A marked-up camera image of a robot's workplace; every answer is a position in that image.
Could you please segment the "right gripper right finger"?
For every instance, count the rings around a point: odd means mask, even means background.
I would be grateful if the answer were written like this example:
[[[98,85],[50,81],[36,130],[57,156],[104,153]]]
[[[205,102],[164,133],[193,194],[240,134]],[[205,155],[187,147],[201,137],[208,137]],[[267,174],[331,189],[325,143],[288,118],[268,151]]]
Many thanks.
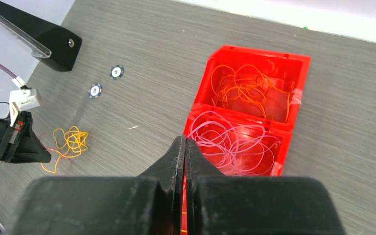
[[[326,187],[308,177],[226,176],[186,141],[190,235],[343,235]]]

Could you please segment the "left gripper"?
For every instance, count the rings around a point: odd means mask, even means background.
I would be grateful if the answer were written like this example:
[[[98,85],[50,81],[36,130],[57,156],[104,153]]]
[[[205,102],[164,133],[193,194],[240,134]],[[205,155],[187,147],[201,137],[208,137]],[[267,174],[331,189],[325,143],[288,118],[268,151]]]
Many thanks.
[[[32,130],[32,114],[19,113],[11,126],[9,118],[0,118],[0,162],[11,164],[49,163],[51,154]]]

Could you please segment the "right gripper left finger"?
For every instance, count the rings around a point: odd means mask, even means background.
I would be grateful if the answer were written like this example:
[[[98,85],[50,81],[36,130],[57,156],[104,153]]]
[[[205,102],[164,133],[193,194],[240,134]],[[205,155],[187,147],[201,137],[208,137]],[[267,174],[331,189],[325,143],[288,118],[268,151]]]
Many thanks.
[[[6,235],[178,235],[185,136],[136,177],[42,177],[31,182]]]

